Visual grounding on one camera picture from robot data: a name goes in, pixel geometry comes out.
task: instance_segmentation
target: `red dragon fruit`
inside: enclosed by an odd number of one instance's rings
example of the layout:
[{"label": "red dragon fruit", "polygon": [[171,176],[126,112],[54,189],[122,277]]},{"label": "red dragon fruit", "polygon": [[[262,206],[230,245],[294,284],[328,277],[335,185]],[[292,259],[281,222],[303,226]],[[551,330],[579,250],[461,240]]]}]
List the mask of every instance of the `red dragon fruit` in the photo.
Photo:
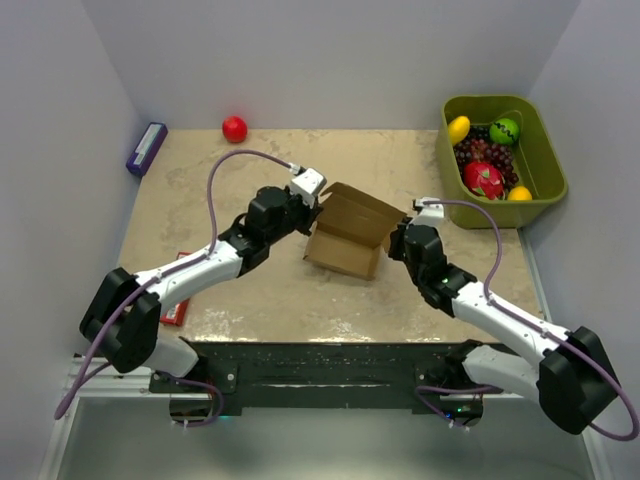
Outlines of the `red dragon fruit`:
[{"label": "red dragon fruit", "polygon": [[471,162],[464,167],[464,184],[471,193],[489,200],[504,199],[504,179],[500,171],[485,162]]}]

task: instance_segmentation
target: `lemon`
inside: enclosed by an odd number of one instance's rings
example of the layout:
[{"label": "lemon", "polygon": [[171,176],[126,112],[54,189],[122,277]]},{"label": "lemon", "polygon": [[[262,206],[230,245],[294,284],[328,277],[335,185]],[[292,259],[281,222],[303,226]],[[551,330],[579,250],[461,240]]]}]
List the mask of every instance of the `lemon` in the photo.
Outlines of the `lemon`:
[{"label": "lemon", "polygon": [[449,138],[451,140],[451,145],[455,145],[464,140],[464,137],[467,136],[470,129],[471,122],[467,117],[461,116],[451,120],[451,123],[449,124]]},{"label": "lemon", "polygon": [[507,200],[511,200],[513,202],[528,202],[529,200],[533,200],[533,197],[527,187],[519,186],[513,188],[509,192]]}]

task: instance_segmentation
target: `white plastic casing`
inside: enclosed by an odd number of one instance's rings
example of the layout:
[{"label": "white plastic casing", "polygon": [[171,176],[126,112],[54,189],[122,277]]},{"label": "white plastic casing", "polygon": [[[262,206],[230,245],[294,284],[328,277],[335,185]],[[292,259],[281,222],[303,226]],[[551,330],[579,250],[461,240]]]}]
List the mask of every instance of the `white plastic casing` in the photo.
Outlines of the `white plastic casing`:
[{"label": "white plastic casing", "polygon": [[[162,275],[163,272],[187,263],[207,253],[208,246],[191,255],[182,257],[175,262],[154,270],[137,273],[138,283],[143,283],[152,277]],[[242,259],[236,249],[227,242],[218,240],[213,253],[196,265],[180,270],[163,278],[159,283],[150,286],[147,291],[158,295],[162,304],[160,315],[165,314],[171,307],[190,298],[217,283],[237,278],[242,267]]]},{"label": "white plastic casing", "polygon": [[[161,275],[176,265],[183,264],[206,254],[208,246],[175,262],[155,270],[137,274],[138,283]],[[235,248],[227,242],[218,240],[213,253],[199,263],[184,270],[168,275],[159,283],[150,286],[147,291],[158,295],[162,305],[160,315],[183,300],[205,290],[212,285],[237,278],[242,267],[242,259]],[[184,377],[198,361],[196,352],[186,343],[173,335],[158,331],[158,340],[151,356],[144,363],[145,367],[168,372],[175,377]]]},{"label": "white plastic casing", "polygon": [[315,207],[318,195],[326,184],[327,179],[320,172],[308,168],[304,173],[291,179],[289,190],[294,195],[300,195],[305,204]]},{"label": "white plastic casing", "polygon": [[538,403],[538,369],[523,358],[483,345],[471,351],[462,366],[479,385],[492,385]]},{"label": "white plastic casing", "polygon": [[418,215],[411,220],[411,225],[427,225],[437,227],[444,220],[444,206],[440,203],[428,204],[429,201],[437,201],[437,198],[422,197],[413,201],[415,209],[419,209]]},{"label": "white plastic casing", "polygon": [[[547,349],[555,350],[558,348],[558,344],[489,305],[484,296],[483,288],[482,282],[469,283],[462,287],[458,292],[458,297],[452,301],[454,315],[504,343],[524,358],[529,365],[537,369],[540,361],[544,358],[543,352]],[[534,317],[493,293],[492,297],[509,310],[539,325],[562,340],[567,338],[566,328]]]}]

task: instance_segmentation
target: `green plastic bin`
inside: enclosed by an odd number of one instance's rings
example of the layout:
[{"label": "green plastic bin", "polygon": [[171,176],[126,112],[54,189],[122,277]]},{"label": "green plastic bin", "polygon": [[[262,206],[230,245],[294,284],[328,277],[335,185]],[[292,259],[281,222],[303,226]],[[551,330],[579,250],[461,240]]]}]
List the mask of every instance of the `green plastic bin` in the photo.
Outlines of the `green plastic bin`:
[{"label": "green plastic bin", "polygon": [[[447,125],[465,115],[472,125],[490,125],[499,118],[510,118],[520,127],[520,139],[511,146],[518,185],[529,189],[533,200],[513,202],[488,200],[472,194],[462,183]],[[486,209],[501,228],[523,227],[567,193],[567,181],[547,131],[536,108],[515,95],[465,95],[453,97],[442,107],[442,125],[436,142],[436,158],[447,199],[467,200]],[[489,222],[476,210],[448,206],[449,218],[462,228],[489,228]]]}]

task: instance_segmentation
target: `red ball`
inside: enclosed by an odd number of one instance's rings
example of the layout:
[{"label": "red ball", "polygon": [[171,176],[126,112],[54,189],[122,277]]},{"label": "red ball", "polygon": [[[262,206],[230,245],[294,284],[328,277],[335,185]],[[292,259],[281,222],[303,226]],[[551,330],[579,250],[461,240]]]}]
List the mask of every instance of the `red ball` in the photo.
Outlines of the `red ball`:
[{"label": "red ball", "polygon": [[244,142],[248,131],[246,122],[235,115],[227,117],[222,122],[222,134],[230,143]]}]

